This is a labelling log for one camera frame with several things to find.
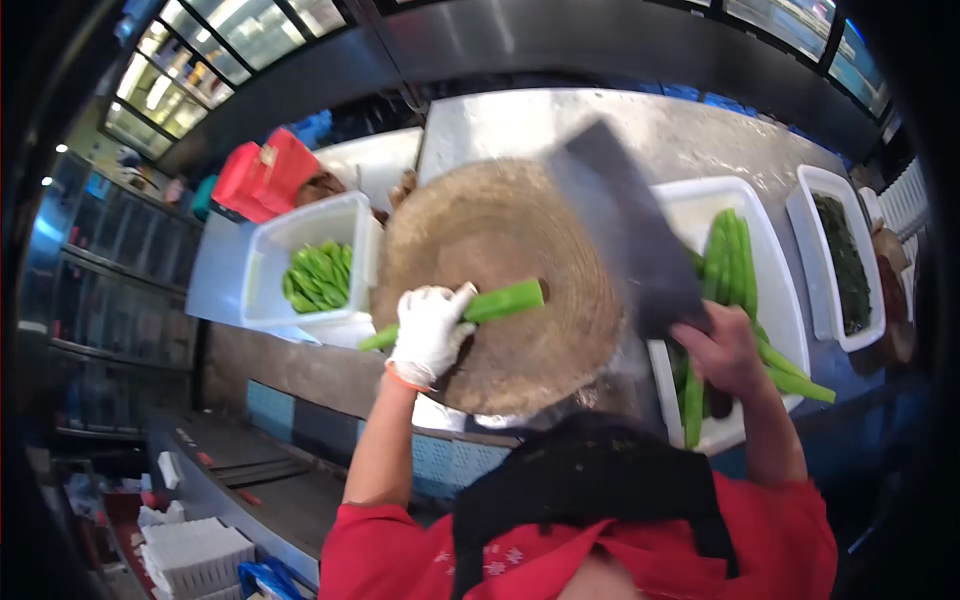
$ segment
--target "bare hand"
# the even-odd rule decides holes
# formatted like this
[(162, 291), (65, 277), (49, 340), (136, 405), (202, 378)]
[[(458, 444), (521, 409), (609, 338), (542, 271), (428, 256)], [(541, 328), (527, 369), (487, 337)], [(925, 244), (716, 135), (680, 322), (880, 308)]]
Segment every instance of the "bare hand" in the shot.
[(708, 300), (704, 307), (713, 321), (711, 336), (688, 324), (675, 324), (670, 334), (689, 352), (690, 366), (701, 379), (741, 400), (756, 396), (768, 377), (756, 353), (750, 317), (739, 307)]

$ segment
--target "knife blade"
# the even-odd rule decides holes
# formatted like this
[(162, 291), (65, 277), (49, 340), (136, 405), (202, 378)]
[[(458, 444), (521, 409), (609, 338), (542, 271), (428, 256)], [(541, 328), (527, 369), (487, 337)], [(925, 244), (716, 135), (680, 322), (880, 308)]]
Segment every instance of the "knife blade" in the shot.
[(684, 243), (610, 126), (588, 125), (545, 163), (617, 283), (640, 338), (669, 339), (677, 322), (710, 333)]

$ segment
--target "red shirt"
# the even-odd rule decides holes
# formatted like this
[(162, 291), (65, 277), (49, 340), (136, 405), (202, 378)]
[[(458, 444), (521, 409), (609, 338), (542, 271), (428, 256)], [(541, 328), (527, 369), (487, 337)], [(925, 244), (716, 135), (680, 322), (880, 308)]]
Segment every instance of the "red shirt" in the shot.
[[(553, 525), (548, 536), (522, 525), (484, 548), (484, 582), (465, 600), (554, 598), (595, 543), (651, 598), (827, 598), (837, 550), (813, 485), (762, 488), (718, 473), (713, 480), (736, 579), (724, 579), (726, 562), (697, 556), (686, 521)], [(341, 506), (324, 544), (320, 600), (446, 600), (456, 569), (451, 524), (445, 516), (424, 530), (396, 505)]]

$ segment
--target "white glove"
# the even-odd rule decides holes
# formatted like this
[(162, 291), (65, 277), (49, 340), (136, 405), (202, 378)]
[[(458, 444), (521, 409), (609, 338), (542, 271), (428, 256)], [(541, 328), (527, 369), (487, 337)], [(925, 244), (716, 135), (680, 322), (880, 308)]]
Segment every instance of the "white glove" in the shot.
[(414, 389), (425, 392), (453, 366), (460, 345), (476, 331), (460, 323), (477, 289), (467, 282), (456, 294), (445, 287), (424, 286), (404, 292), (396, 304), (400, 330), (387, 370)]

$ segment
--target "round chopping block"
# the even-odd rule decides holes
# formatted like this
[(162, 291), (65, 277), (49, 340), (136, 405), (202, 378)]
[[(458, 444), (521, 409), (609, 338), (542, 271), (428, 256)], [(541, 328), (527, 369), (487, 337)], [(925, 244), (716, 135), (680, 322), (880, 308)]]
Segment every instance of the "round chopping block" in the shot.
[(405, 290), (472, 281), (483, 293), (531, 277), (546, 305), (480, 325), (433, 397), (470, 414), (532, 413), (592, 381), (624, 323), (610, 275), (542, 165), (475, 162), (410, 194), (384, 234), (373, 324), (396, 322)]

